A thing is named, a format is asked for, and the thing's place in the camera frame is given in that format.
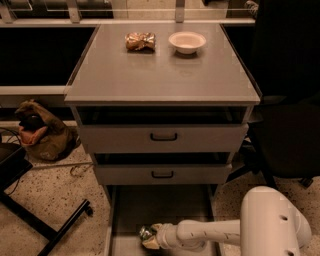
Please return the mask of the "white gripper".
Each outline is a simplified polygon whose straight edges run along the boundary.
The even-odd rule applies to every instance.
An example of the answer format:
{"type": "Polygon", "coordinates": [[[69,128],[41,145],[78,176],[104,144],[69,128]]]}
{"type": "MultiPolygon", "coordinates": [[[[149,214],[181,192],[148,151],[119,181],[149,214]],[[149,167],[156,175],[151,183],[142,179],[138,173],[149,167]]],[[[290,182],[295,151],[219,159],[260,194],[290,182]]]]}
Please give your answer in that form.
{"type": "Polygon", "coordinates": [[[156,223],[152,224],[152,229],[157,232],[156,237],[151,236],[142,242],[143,246],[147,249],[159,250],[174,249],[179,246],[177,239],[177,226],[170,223],[156,223]]]}

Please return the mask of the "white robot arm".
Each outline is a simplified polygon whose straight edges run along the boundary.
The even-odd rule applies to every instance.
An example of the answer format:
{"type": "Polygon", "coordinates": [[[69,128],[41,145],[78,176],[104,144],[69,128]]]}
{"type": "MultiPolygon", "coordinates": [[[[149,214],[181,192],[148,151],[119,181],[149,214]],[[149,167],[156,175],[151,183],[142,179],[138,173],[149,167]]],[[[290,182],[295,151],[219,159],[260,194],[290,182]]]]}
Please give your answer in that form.
{"type": "Polygon", "coordinates": [[[257,186],[241,203],[240,218],[219,222],[157,223],[139,233],[147,249],[201,251],[210,242],[238,246],[241,256],[300,256],[312,232],[306,217],[279,191],[257,186]]]}

